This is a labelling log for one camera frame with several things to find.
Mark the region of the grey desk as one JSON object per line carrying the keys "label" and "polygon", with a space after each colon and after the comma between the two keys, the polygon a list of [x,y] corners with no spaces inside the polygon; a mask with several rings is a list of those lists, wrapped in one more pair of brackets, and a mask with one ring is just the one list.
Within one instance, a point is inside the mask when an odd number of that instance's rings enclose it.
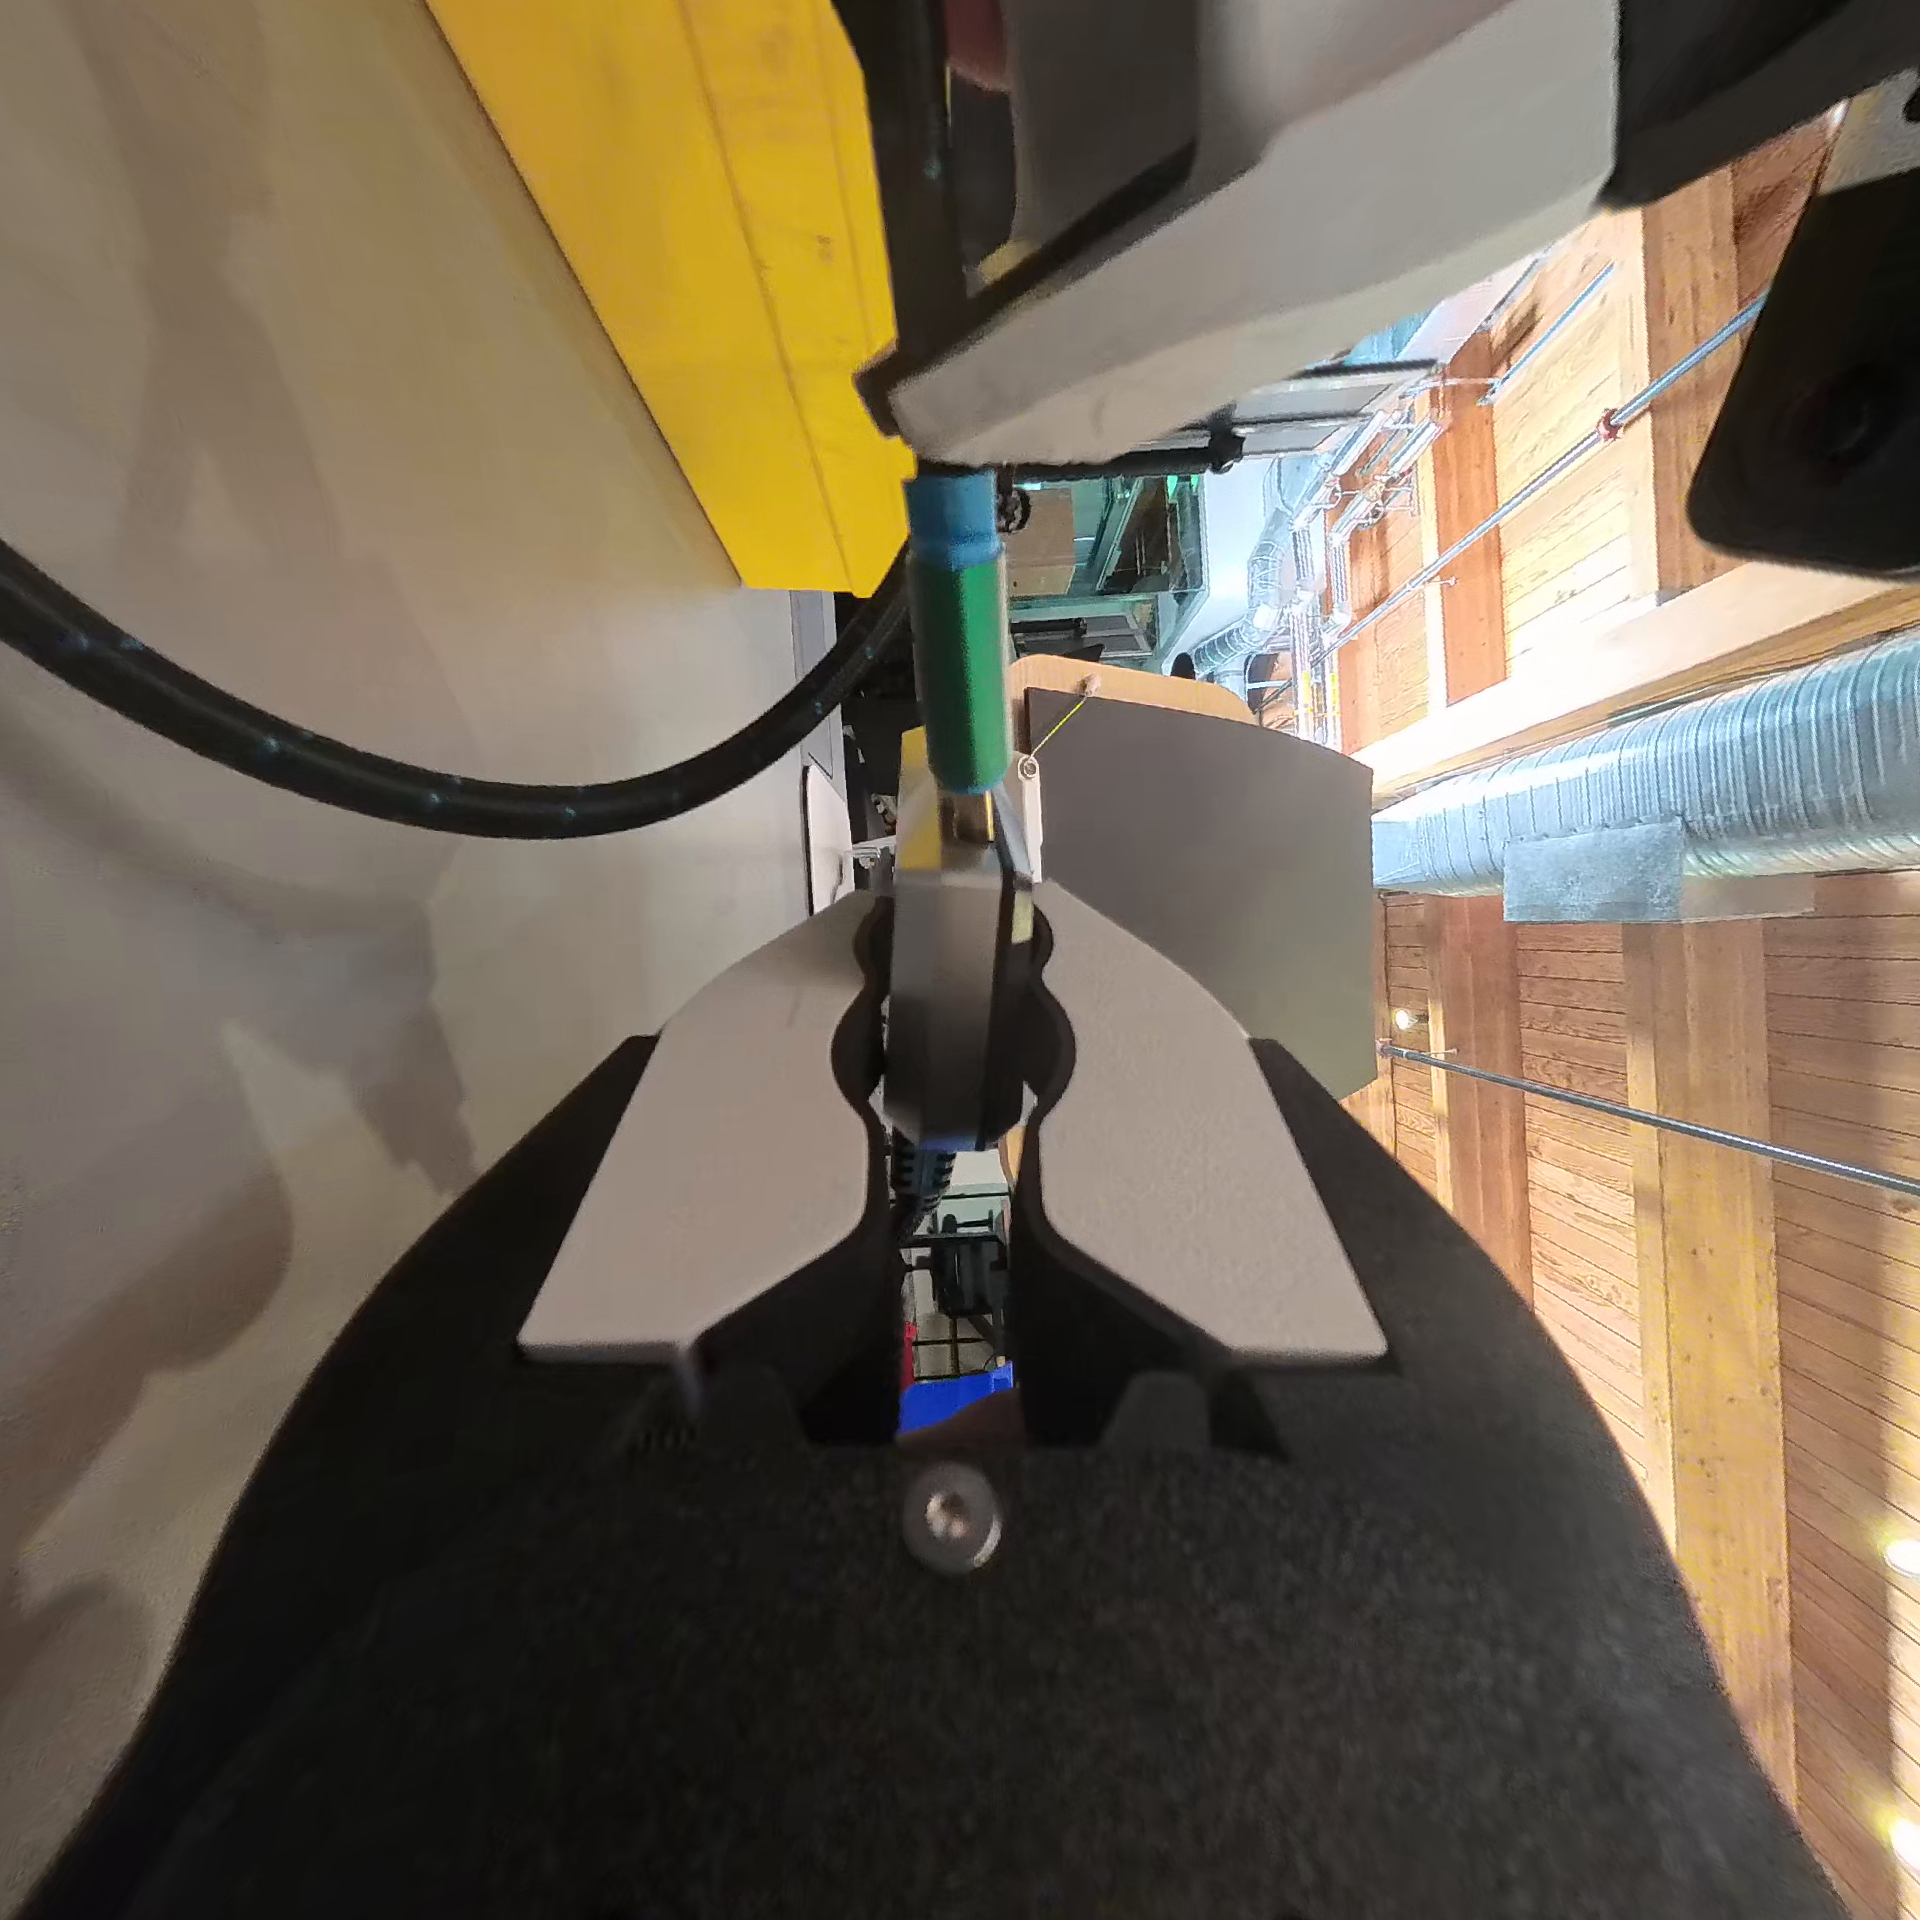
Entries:
{"label": "grey desk", "polygon": [[[469,778],[634,778],[792,684],[423,5],[6,2],[3,85],[5,540],[56,582]],[[5,1912],[372,1285],[805,908],[798,755],[474,844],[5,653]]]}

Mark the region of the silver adapter with braided cable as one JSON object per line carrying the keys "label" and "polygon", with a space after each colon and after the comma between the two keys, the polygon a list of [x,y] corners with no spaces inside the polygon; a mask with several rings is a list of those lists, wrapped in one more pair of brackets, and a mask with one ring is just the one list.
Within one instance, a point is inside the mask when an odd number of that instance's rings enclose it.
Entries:
{"label": "silver adapter with braided cable", "polygon": [[915,1147],[994,1150],[1020,1125],[1020,1039],[1039,879],[1038,763],[940,788],[928,733],[901,735],[883,1109]]}

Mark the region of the silver ventilation duct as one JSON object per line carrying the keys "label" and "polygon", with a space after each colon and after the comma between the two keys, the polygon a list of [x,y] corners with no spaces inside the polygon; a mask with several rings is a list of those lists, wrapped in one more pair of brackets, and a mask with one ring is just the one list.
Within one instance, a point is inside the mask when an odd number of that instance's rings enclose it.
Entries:
{"label": "silver ventilation duct", "polygon": [[1834,875],[1917,867],[1917,635],[1453,775],[1373,816],[1383,896],[1519,925],[1808,914]]}

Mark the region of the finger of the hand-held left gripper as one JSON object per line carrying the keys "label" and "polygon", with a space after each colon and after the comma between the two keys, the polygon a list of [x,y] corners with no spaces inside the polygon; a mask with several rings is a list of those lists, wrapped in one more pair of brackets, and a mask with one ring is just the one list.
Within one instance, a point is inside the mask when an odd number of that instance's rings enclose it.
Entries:
{"label": "finger of the hand-held left gripper", "polygon": [[968,5],[864,5],[896,343],[862,372],[935,466],[1101,464],[1356,347],[1583,219],[1618,5],[1197,5],[1173,203],[1079,275],[968,291]]}
{"label": "finger of the hand-held left gripper", "polygon": [[1079,275],[1150,227],[1197,139],[1197,5],[967,5],[967,287]]}

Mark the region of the blue plastic bin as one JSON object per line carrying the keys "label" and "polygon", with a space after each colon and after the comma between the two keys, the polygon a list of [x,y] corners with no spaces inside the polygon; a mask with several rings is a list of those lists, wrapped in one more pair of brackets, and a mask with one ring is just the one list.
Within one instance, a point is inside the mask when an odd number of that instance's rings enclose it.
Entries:
{"label": "blue plastic bin", "polygon": [[984,1374],[918,1379],[901,1394],[896,1434],[904,1440],[911,1434],[944,1427],[981,1403],[1010,1394],[1014,1387],[1016,1379],[1010,1362]]}

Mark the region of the black braided cable green plugs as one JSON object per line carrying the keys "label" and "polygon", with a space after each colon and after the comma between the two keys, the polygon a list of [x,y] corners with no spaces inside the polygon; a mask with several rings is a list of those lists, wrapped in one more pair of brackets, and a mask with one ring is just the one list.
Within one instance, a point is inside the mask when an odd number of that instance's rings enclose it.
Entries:
{"label": "black braided cable green plugs", "polygon": [[[832,5],[862,77],[862,7]],[[462,778],[357,749],[246,703],[154,652],[5,546],[5,645],[135,727],[237,775],[391,826],[490,842],[564,842],[674,821],[767,771],[856,693],[909,627],[933,775],[992,788],[1013,756],[996,484],[933,471],[902,487],[904,540],[870,604],[773,709],[662,771],[600,783]]]}

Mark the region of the white panel stand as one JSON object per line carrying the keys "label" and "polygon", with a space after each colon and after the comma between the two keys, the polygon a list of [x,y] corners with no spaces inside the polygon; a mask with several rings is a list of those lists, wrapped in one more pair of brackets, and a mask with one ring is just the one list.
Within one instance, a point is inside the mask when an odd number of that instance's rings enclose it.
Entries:
{"label": "white panel stand", "polygon": [[[994,790],[998,811],[1013,816],[1014,870],[1039,883],[1045,819],[1039,756],[1020,755]],[[806,911],[821,914],[853,893],[890,892],[896,863],[896,796],[855,790],[853,797],[811,755],[800,763],[800,828],[806,859]]]}

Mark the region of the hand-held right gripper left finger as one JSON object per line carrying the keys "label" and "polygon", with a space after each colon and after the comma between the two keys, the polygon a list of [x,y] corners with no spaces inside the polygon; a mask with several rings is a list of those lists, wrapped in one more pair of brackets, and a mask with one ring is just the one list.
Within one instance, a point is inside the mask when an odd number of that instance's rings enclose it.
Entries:
{"label": "hand-held right gripper left finger", "polygon": [[518,1325],[532,1364],[771,1375],[821,1444],[892,1444],[901,1252],[872,1106],[892,904],[851,896],[666,1023]]}

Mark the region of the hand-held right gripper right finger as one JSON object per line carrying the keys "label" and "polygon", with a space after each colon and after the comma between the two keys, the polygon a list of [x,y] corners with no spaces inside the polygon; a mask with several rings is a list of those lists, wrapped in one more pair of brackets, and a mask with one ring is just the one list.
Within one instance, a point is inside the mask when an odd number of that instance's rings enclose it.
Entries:
{"label": "hand-held right gripper right finger", "polygon": [[1060,883],[1035,892],[1010,1335],[1023,1427],[1270,1446],[1269,1375],[1362,1375],[1384,1330],[1254,1039]]}

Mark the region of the yellow plastic bin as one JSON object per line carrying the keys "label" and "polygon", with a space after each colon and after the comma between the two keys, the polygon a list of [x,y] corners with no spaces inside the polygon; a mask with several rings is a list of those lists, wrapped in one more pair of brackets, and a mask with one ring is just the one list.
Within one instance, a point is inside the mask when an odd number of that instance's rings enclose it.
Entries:
{"label": "yellow plastic bin", "polygon": [[743,584],[869,597],[911,455],[872,128],[827,2],[432,2]]}

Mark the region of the flat hanging screen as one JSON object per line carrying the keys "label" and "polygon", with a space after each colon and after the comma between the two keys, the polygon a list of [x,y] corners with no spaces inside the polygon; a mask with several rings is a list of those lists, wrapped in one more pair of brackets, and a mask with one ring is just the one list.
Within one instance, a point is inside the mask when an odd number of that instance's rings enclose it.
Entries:
{"label": "flat hanging screen", "polygon": [[1244,459],[1315,452],[1341,440],[1366,418],[1397,414],[1439,371],[1432,358],[1312,367],[1144,440],[1140,450],[1223,458],[1235,440]]}

